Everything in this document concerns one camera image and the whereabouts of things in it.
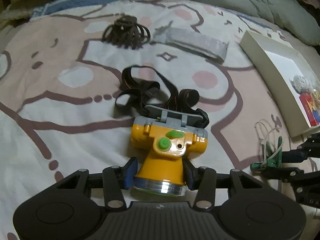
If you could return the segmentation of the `green clip with cord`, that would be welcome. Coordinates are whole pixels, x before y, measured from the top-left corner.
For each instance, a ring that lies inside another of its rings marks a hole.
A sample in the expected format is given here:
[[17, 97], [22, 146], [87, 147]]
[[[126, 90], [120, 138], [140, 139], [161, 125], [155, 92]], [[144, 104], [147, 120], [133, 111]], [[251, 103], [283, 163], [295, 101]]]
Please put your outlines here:
[[258, 173], [268, 167], [282, 167], [284, 144], [282, 128], [277, 125], [272, 127], [266, 119], [260, 119], [255, 123], [254, 128], [259, 139], [261, 162], [251, 163], [250, 170]]

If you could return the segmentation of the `colourful playing card box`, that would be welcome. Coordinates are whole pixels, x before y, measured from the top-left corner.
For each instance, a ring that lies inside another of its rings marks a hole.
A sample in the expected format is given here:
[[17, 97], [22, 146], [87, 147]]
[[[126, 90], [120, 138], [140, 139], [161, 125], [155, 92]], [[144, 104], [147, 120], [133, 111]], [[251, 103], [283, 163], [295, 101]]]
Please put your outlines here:
[[308, 93], [303, 93], [303, 94], [300, 94], [299, 99], [306, 112], [306, 115], [310, 122], [310, 126], [319, 125], [319, 112], [312, 95]]

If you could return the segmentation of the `yellow headlamp with strap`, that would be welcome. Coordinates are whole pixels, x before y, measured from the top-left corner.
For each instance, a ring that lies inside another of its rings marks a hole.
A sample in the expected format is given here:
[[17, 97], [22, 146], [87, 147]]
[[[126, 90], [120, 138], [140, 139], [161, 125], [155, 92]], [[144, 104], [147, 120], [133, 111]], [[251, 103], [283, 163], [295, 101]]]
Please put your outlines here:
[[131, 128], [133, 147], [148, 151], [144, 163], [134, 177], [133, 187], [160, 195], [183, 196], [186, 189], [182, 159], [189, 154], [203, 154], [208, 144], [206, 127], [208, 114], [193, 107], [200, 94], [194, 89], [178, 90], [160, 72], [156, 74], [169, 90], [169, 98], [163, 103], [149, 101], [160, 90], [157, 81], [136, 81], [131, 71], [139, 66], [126, 67], [121, 74], [122, 92], [127, 103], [116, 104], [121, 111], [136, 110]]

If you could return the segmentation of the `white knitted cloth roll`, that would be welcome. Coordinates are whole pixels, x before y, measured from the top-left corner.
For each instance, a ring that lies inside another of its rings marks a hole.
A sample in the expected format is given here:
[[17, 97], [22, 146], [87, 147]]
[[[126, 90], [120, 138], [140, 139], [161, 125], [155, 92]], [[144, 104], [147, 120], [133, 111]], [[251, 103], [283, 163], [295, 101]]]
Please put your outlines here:
[[290, 83], [298, 94], [311, 94], [317, 88], [317, 83], [302, 75], [295, 75]]

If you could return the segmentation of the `white shallow cardboard box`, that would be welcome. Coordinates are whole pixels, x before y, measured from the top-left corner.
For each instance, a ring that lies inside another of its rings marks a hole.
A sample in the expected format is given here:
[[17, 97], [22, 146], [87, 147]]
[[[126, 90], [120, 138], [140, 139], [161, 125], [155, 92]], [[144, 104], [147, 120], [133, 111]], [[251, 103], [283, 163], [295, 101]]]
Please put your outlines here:
[[319, 132], [312, 125], [301, 100], [292, 85], [295, 76], [317, 81], [317, 77], [302, 54], [296, 49], [270, 37], [246, 31], [240, 47], [257, 68], [271, 92], [292, 137]]

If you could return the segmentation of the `cartoon printed bed sheet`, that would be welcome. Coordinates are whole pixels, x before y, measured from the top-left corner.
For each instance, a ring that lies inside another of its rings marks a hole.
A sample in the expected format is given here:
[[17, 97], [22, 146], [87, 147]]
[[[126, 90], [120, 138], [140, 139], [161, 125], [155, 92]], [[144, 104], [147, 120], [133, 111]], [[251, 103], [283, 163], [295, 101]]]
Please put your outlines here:
[[[224, 63], [163, 44], [139, 50], [101, 41], [105, 28], [123, 14], [150, 31], [171, 23], [229, 43]], [[249, 171], [259, 160], [260, 140], [284, 139], [295, 149], [280, 111], [251, 61], [239, 46], [256, 31], [278, 42], [279, 31], [232, 11], [188, 0], [119, 0], [63, 10], [22, 25], [1, 51], [1, 239], [16, 239], [15, 209], [25, 200], [86, 168], [99, 173], [146, 151], [133, 148], [133, 118], [119, 114], [124, 68], [137, 80], [170, 80], [179, 90], [195, 89], [197, 107], [208, 113], [208, 146], [192, 155], [196, 166], [219, 173]]]

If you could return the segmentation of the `grey foil packet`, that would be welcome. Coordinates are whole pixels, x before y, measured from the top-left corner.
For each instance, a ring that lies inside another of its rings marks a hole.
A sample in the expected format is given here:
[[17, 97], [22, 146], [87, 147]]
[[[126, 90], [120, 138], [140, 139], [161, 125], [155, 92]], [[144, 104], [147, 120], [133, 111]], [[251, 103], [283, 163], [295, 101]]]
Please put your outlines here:
[[168, 25], [155, 29], [152, 42], [180, 48], [194, 54], [210, 57], [219, 62], [224, 62], [228, 51], [228, 42], [223, 42], [201, 33], [187, 29], [172, 27], [173, 21]]

